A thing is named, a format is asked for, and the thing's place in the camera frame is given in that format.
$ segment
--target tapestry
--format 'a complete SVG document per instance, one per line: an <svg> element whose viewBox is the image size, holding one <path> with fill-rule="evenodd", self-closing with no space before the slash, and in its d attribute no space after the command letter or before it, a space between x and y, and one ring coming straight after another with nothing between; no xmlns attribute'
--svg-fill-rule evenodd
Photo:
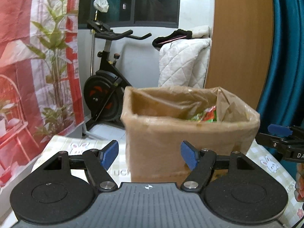
<svg viewBox="0 0 304 228"><path fill-rule="evenodd" d="M84 120L79 0L0 0L0 187Z"/></svg>

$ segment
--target bunny print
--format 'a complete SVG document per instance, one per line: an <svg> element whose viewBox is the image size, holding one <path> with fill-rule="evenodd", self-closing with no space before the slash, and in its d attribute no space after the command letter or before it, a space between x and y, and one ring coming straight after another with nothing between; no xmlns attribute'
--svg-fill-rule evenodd
<svg viewBox="0 0 304 228"><path fill-rule="evenodd" d="M89 146L89 142L85 142L82 144L77 144L77 143L72 143L70 145L70 153L69 155L80 155L82 154L84 151L88 150L88 146Z"/></svg>
<svg viewBox="0 0 304 228"><path fill-rule="evenodd" d="M263 165L266 165L271 172L277 173L277 169L279 168L279 166L275 162L272 162L267 155L265 156L265 159L266 161L262 159L261 163Z"/></svg>

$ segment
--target trash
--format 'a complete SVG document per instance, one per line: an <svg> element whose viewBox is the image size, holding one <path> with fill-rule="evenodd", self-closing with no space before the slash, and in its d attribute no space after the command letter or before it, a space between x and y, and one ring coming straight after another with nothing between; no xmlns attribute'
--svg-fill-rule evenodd
<svg viewBox="0 0 304 228"><path fill-rule="evenodd" d="M190 121L216 122L216 106L205 109L202 113L196 114Z"/></svg>
<svg viewBox="0 0 304 228"><path fill-rule="evenodd" d="M214 105L217 122L189 121ZM180 154L183 140L219 155L245 154L260 126L260 115L221 87L127 87L121 120L127 132L131 180L178 184L190 172Z"/></svg>

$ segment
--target window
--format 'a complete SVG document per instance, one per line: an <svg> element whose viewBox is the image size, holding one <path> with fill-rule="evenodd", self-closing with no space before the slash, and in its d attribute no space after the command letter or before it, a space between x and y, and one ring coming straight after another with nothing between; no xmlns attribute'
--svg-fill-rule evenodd
<svg viewBox="0 0 304 228"><path fill-rule="evenodd" d="M94 0L79 1L79 28L86 28L86 21L94 19ZM116 26L178 27L180 0L108 0L107 13L98 13L98 19Z"/></svg>

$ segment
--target potted plant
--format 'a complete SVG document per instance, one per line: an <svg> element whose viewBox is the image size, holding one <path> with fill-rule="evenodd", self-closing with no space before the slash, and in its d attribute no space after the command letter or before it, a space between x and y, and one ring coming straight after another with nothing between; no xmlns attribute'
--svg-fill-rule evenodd
<svg viewBox="0 0 304 228"><path fill-rule="evenodd" d="M10 109L15 104L11 103L10 100L0 99L0 137L6 134L7 115L10 113Z"/></svg>

